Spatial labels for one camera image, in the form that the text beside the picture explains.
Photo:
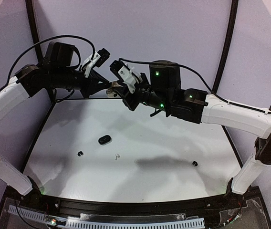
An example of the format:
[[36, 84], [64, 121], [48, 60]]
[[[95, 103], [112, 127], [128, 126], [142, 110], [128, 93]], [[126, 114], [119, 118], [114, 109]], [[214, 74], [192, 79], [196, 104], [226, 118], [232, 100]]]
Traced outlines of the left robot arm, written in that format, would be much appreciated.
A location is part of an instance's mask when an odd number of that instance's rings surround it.
[[[72, 66], [74, 53], [80, 55], [74, 45], [51, 42], [39, 64], [25, 65], [16, 72], [15, 76], [9, 79], [8, 85], [0, 91], [0, 121], [16, 106], [42, 89], [59, 88], [71, 93], [78, 90], [83, 98], [88, 98], [110, 87], [110, 82], [94, 70], [110, 57], [109, 51], [105, 48], [94, 51], [84, 63]], [[1, 156], [0, 179], [23, 196], [36, 188], [30, 177], [25, 176]]]

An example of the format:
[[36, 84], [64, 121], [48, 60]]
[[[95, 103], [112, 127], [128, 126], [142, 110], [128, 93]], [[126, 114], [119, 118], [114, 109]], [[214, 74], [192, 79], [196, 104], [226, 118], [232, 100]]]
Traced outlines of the white earbud charging case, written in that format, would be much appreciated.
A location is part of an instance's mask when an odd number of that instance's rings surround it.
[[110, 88], [108, 88], [106, 90], [106, 95], [108, 98], [117, 98], [118, 97], [118, 94], [113, 90], [113, 88], [117, 87], [117, 86], [119, 86], [117, 81], [111, 82]]

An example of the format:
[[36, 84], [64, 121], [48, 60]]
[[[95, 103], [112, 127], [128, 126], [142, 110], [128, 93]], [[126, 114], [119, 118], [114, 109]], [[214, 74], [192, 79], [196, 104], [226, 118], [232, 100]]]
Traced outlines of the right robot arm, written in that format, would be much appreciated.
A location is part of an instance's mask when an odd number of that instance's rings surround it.
[[131, 61], [118, 59], [110, 65], [118, 78], [113, 90], [125, 106], [134, 111], [139, 104], [153, 107], [188, 122], [235, 128], [256, 136], [255, 152], [227, 185], [227, 194], [243, 195], [267, 166], [271, 166], [271, 106], [257, 108], [226, 100], [211, 89], [182, 89], [181, 64], [170, 61], [149, 62], [149, 76], [137, 73]]

